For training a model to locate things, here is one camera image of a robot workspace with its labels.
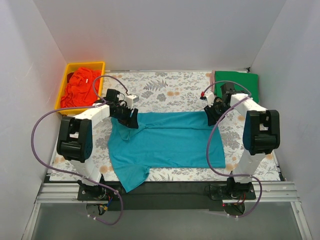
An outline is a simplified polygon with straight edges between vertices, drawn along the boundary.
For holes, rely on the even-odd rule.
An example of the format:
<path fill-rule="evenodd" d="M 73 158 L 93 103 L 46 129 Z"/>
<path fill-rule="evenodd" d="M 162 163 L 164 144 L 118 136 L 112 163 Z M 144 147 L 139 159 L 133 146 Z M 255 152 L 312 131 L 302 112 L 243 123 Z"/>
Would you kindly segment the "teal t shirt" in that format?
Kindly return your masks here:
<path fill-rule="evenodd" d="M 148 112 L 138 128 L 111 119 L 108 141 L 113 170 L 126 192 L 140 186 L 151 168 L 225 168 L 223 141 L 203 111 Z"/>

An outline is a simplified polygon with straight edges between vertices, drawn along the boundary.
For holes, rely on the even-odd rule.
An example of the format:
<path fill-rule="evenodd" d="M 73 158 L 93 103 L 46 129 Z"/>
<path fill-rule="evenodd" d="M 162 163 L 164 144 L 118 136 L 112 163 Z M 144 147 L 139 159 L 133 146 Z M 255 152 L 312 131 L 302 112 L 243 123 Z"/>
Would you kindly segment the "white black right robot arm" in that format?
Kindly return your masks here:
<path fill-rule="evenodd" d="M 252 180 L 260 162 L 280 146 L 280 114 L 277 110 L 268 110 L 256 103 L 251 92 L 244 86 L 235 89 L 236 82 L 221 82 L 222 96 L 215 96 L 204 90 L 200 98 L 207 101 L 204 111 L 208 125 L 216 131 L 219 123 L 232 110 L 244 117 L 242 143 L 244 152 L 238 166 L 226 174 L 226 192 L 237 199 L 252 189 Z"/>

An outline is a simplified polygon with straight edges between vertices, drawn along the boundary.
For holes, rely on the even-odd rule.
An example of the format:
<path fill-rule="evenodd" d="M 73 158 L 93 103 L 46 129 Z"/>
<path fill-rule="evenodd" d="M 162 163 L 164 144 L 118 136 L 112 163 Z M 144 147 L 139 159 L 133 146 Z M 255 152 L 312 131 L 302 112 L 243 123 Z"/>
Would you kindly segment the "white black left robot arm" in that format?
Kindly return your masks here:
<path fill-rule="evenodd" d="M 137 129 L 138 109 L 134 103 L 139 97 L 130 94 L 119 100 L 120 92 L 108 89 L 106 97 L 95 101 L 87 110 L 75 116 L 62 118 L 57 139 L 57 153 L 69 161 L 81 175 L 80 185 L 90 186 L 89 194 L 95 200 L 106 196 L 106 187 L 99 183 L 102 174 L 92 158 L 93 128 L 106 118 L 114 118 L 121 125 Z"/>

